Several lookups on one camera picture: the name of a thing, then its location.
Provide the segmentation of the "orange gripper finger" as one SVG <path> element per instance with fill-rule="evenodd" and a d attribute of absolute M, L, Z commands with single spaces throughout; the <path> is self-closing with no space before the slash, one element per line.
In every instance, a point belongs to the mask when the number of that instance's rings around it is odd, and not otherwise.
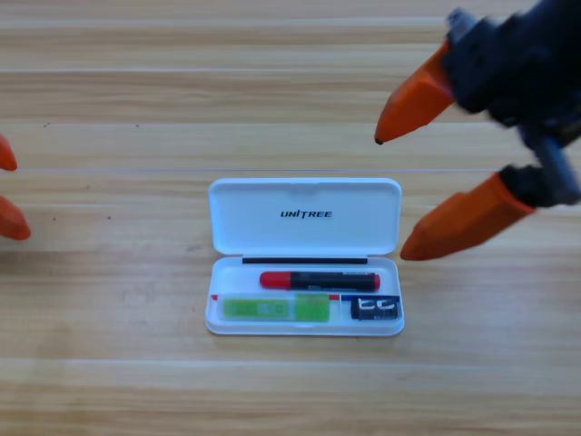
<path fill-rule="evenodd" d="M 0 134 L 0 168 L 4 171 L 15 171 L 17 160 L 8 140 Z"/>
<path fill-rule="evenodd" d="M 31 236 L 30 227 L 21 209 L 4 196 L 0 197 L 0 231 L 2 237 L 17 241 Z"/>
<path fill-rule="evenodd" d="M 469 192 L 459 192 L 422 217 L 404 242 L 400 258 L 422 262 L 485 243 L 536 211 L 519 201 L 494 173 Z"/>

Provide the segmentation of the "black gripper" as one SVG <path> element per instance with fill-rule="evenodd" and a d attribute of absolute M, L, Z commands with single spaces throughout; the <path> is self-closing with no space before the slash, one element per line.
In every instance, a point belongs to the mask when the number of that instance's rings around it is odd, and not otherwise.
<path fill-rule="evenodd" d="M 375 142 L 430 124 L 455 97 L 465 111 L 517 128 L 537 157 L 538 166 L 501 172 L 518 200 L 533 208 L 578 203 L 563 150 L 580 136 L 579 2 L 540 1 L 502 23 L 457 8 L 447 24 L 447 42 L 390 95 Z"/>

